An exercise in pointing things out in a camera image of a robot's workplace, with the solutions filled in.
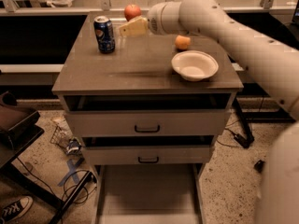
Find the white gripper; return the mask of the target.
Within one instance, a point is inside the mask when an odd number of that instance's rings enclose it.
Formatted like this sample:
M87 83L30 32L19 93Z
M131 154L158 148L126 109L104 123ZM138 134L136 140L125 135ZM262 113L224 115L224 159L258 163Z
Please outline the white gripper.
M141 16L135 17L121 25L121 36L144 35L149 29L156 35L179 34L180 2L164 2L154 5L147 14L147 20Z

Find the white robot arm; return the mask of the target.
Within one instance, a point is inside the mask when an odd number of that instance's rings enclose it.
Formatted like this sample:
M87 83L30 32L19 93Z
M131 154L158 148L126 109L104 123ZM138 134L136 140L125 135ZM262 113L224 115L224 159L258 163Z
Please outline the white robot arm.
M212 38L295 119L270 148L255 224L299 224L299 50L233 20L215 0L157 4L146 18L122 25L120 33L143 35L148 30Z

